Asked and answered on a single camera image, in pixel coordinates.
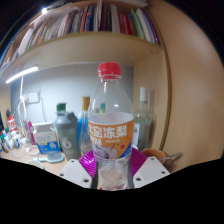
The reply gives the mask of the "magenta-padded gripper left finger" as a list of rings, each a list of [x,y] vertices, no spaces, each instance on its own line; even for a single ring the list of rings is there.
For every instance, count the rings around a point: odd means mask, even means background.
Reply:
[[[89,151],[79,159],[70,159],[58,176],[83,188],[91,188],[95,168],[94,155]]]

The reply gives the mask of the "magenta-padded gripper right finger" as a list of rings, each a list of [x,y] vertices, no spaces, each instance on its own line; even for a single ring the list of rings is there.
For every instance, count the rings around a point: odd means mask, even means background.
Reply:
[[[147,157],[137,149],[132,150],[129,169],[130,189],[141,188],[170,174],[156,157]]]

